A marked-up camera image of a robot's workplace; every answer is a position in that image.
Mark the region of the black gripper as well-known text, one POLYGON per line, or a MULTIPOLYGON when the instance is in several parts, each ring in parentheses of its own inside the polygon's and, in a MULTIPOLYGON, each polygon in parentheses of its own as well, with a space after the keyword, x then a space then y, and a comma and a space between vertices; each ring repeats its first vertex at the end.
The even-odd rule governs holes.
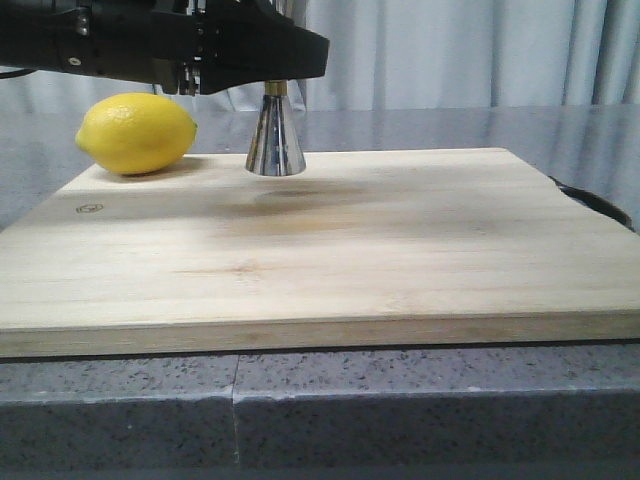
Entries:
POLYGON ((1 65, 195 90, 196 1, 3 1, 1 65))

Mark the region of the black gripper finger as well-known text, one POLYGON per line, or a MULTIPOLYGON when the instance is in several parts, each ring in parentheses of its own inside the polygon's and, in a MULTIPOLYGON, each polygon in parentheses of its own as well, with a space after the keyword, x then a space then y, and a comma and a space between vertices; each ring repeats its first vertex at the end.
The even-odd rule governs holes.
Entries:
POLYGON ((329 40, 297 26, 270 1, 208 1, 199 20, 202 95, 325 74, 329 40))

